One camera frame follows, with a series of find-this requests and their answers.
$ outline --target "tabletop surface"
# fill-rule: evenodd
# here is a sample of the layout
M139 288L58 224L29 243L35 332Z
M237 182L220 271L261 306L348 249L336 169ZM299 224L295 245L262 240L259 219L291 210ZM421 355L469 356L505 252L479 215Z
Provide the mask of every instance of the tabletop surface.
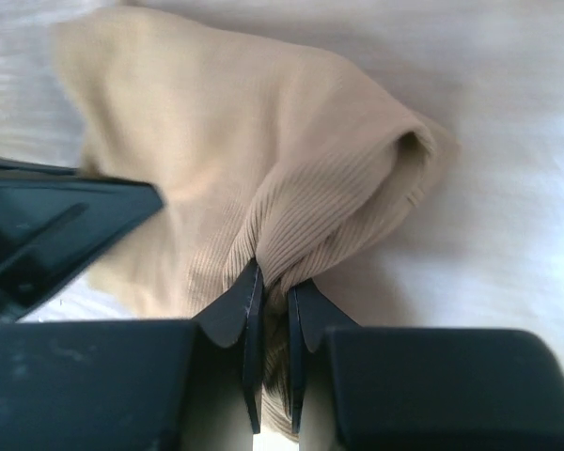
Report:
M48 27L113 3L0 0L0 156L76 163ZM564 0L139 4L343 54L453 131L462 156L436 193L316 282L364 324L527 329L564 366Z

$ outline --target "cloth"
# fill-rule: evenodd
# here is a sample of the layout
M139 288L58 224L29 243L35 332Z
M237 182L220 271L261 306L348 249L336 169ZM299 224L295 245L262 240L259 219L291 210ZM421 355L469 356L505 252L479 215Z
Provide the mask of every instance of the cloth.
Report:
M143 317L190 317L256 257L267 292L264 422L285 413L285 292L388 235L457 145L342 57L105 8L55 29L86 122L82 171L154 184L166 208L91 269Z

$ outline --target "beige garment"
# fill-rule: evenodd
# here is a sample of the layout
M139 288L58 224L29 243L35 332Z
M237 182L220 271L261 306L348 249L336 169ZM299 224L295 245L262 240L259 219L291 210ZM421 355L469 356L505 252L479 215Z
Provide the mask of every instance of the beige garment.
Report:
M285 395L284 292L391 232L455 142L323 50L146 8L61 24L54 42L86 172L151 182L166 202L92 283L144 317L188 317L257 257L266 385ZM268 398L264 416L285 428L281 409Z

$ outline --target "tan towel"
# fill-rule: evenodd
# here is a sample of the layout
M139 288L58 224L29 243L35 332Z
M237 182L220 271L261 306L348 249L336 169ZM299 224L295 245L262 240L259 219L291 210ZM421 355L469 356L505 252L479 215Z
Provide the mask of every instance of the tan towel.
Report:
M156 10L61 24L54 54L86 120L83 169L154 183L167 204L91 281L141 316L188 317L257 256L264 416L284 429L284 293L388 235L455 142L338 55Z

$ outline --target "folded cloth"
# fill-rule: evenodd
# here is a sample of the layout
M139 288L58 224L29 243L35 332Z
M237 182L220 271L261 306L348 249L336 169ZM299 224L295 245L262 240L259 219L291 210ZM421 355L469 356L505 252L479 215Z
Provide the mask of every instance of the folded cloth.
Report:
M86 120L86 174L143 180L163 212L97 262L143 317L189 317L257 257L267 292L266 425L288 433L284 294L388 235L456 143L323 50L106 8L55 29Z

